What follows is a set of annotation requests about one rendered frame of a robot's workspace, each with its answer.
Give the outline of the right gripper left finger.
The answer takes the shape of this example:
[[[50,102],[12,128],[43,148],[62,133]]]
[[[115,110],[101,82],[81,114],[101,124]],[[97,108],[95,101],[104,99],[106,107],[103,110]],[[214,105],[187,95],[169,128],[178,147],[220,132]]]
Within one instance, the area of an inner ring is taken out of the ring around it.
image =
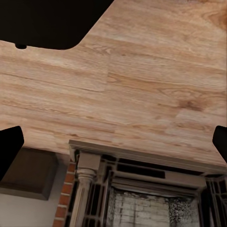
[[[20,126],[0,131],[0,182],[23,144],[24,136]]]

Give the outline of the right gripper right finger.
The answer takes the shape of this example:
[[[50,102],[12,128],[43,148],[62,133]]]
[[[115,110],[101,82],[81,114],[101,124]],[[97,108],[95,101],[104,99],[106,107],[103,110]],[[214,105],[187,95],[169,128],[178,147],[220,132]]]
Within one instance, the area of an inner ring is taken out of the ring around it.
[[[227,163],[227,128],[217,126],[214,131],[213,144]]]

